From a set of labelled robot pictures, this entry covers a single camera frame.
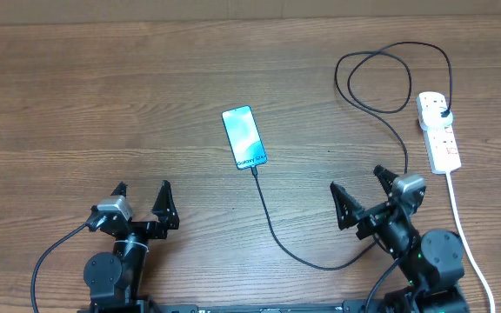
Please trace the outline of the Samsung Galaxy smartphone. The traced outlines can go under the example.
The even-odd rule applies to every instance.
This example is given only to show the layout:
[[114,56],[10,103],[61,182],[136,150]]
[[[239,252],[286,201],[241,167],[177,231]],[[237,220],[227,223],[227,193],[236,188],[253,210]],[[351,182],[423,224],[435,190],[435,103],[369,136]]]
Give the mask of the Samsung Galaxy smartphone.
[[268,161],[250,106],[245,105],[224,111],[222,120],[235,164],[239,170],[256,167]]

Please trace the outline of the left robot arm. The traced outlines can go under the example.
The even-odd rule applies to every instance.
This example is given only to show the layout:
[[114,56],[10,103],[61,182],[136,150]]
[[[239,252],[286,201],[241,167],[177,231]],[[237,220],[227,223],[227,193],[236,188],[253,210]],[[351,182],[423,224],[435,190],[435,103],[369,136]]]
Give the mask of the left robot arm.
[[119,183],[110,196],[91,207],[85,225],[115,238],[113,251],[94,255],[85,265],[83,279],[90,288],[90,312],[158,312],[150,296],[140,296],[149,241],[165,239],[179,227],[170,183],[162,181],[150,210],[157,218],[134,221],[127,201],[127,184]]

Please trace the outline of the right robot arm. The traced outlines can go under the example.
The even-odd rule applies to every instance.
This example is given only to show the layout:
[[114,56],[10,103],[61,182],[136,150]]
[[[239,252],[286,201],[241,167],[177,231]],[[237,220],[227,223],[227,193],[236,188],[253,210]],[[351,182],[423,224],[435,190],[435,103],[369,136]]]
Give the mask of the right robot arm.
[[[464,276],[464,247],[459,234],[430,230],[420,234],[411,217],[424,200],[425,180],[418,174],[395,174],[378,165],[373,170],[387,199],[364,208],[338,183],[331,183],[337,223],[341,230],[357,228],[356,236],[381,243],[393,264],[378,279],[359,312],[468,312],[458,285]],[[380,285],[396,268],[409,285],[374,299]]]

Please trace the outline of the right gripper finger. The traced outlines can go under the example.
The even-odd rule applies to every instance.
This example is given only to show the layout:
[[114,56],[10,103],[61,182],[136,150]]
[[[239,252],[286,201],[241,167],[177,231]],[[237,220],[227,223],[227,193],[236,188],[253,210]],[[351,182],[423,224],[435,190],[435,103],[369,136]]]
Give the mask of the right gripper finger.
[[373,170],[373,175],[380,182],[385,194],[391,196],[393,194],[393,183],[398,175],[387,170],[382,165],[377,165]]
[[332,182],[330,190],[336,207],[338,228],[345,230],[356,225],[361,220],[364,207],[342,185]]

